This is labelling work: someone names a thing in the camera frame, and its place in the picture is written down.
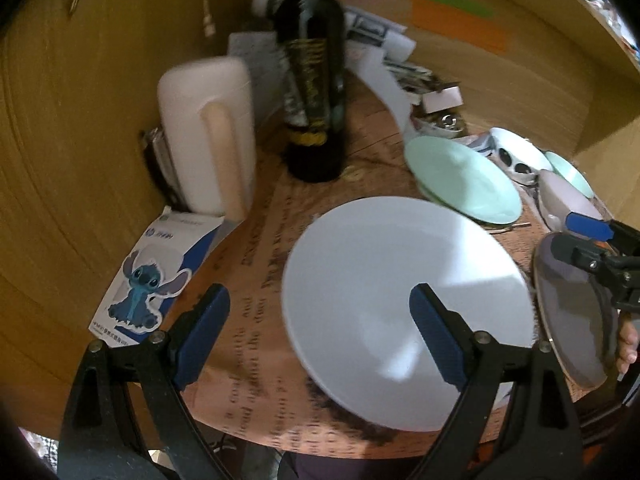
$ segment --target human hand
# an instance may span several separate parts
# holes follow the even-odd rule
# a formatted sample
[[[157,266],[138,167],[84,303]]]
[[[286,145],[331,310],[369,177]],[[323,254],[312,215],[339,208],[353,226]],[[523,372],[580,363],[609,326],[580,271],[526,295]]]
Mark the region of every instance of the human hand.
[[[621,374],[626,374],[629,365],[638,358],[638,331],[631,321],[631,314],[620,313],[620,332],[618,333],[618,358],[616,368]]]

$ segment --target beige handle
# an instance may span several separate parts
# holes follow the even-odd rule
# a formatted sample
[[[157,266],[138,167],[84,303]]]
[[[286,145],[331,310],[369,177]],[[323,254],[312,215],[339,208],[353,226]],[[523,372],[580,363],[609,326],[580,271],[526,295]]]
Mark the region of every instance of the beige handle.
[[[225,207],[225,219],[240,222],[246,218],[248,211],[244,202],[244,186],[233,118],[228,108],[216,101],[205,104],[200,116],[209,135],[211,156]]]

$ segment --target dark glass bottle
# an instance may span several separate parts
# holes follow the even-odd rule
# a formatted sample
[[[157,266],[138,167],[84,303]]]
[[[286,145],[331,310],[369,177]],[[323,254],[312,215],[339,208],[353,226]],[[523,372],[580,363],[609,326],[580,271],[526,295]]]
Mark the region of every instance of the dark glass bottle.
[[[273,23],[286,74],[289,173],[333,180],[345,158],[344,12],[337,0],[284,0]]]

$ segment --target white and blue package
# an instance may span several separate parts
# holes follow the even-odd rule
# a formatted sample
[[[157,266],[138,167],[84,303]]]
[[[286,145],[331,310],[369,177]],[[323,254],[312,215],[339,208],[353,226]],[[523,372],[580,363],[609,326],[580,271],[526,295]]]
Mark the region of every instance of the white and blue package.
[[[212,250],[222,223],[165,209],[125,258],[89,330],[111,347],[145,339]]]

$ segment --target blue cartoon character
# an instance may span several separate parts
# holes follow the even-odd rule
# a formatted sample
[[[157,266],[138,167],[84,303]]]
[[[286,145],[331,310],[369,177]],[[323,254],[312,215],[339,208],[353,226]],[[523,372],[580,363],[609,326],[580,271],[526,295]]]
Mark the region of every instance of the blue cartoon character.
[[[180,294],[191,277],[191,269],[183,269],[170,282],[162,283],[162,273],[156,263],[133,268],[138,251],[133,251],[122,264],[122,273],[131,290],[120,303],[109,307],[109,317],[135,329],[151,330],[162,321],[162,315],[148,305],[152,297],[173,298]]]

